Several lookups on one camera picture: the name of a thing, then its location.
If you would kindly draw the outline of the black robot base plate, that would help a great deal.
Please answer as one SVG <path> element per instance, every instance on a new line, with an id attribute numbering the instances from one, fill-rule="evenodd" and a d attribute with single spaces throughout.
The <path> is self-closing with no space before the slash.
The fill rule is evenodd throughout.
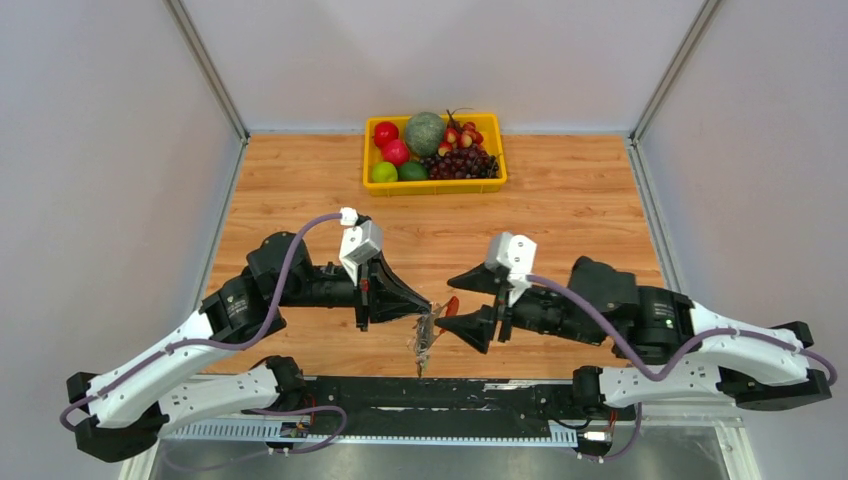
<path id="1" fill-rule="evenodd" d="M 271 410 L 316 406 L 312 432 L 385 435 L 517 435 L 550 424 L 605 422 L 613 410 L 581 398 L 569 383 L 504 379 L 417 379 L 318 376 L 283 394 Z"/>

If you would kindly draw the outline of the metal key organizer with rings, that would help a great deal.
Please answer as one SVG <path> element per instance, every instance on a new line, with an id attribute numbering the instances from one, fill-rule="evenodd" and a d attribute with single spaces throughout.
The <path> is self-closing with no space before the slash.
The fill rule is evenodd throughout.
<path id="1" fill-rule="evenodd" d="M 408 347 L 415 356 L 416 376 L 418 378 L 423 377 L 430 360 L 431 349 L 445 332 L 445 329 L 435 325 L 435 321 L 444 315 L 455 315 L 458 309 L 459 299 L 456 296 L 451 296 L 444 304 L 433 303 L 430 311 L 416 321 L 415 335 L 408 342 Z"/>

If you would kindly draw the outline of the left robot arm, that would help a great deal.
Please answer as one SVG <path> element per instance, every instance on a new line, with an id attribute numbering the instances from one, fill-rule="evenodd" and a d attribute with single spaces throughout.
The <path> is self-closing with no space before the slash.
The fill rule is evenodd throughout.
<path id="1" fill-rule="evenodd" d="M 360 330 L 430 311 L 430 302 L 391 270 L 376 238 L 353 228 L 345 240 L 354 246 L 350 259 L 317 266 L 300 237 L 272 234 L 248 254 L 238 276 L 154 346 L 109 372 L 72 375 L 69 402 L 84 413 L 72 426 L 77 448 L 114 463 L 200 420 L 254 410 L 305 414 L 306 381 L 290 357 L 272 355 L 218 380 L 197 383 L 193 376 L 282 330 L 284 307 L 350 308 Z"/>

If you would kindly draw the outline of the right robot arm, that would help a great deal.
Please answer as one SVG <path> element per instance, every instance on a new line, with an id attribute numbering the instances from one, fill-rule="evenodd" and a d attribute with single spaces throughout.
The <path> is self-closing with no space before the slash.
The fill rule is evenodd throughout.
<path id="1" fill-rule="evenodd" d="M 574 263 L 566 284 L 489 262 L 450 285 L 494 298 L 475 312 L 436 322 L 481 353 L 516 329 L 588 345 L 610 342 L 621 367 L 573 373 L 567 402 L 584 417 L 703 397 L 727 398 L 743 410 L 785 411 L 829 399 L 837 378 L 812 351 L 803 322 L 749 325 L 684 294 L 641 286 L 633 274 L 588 257 Z"/>

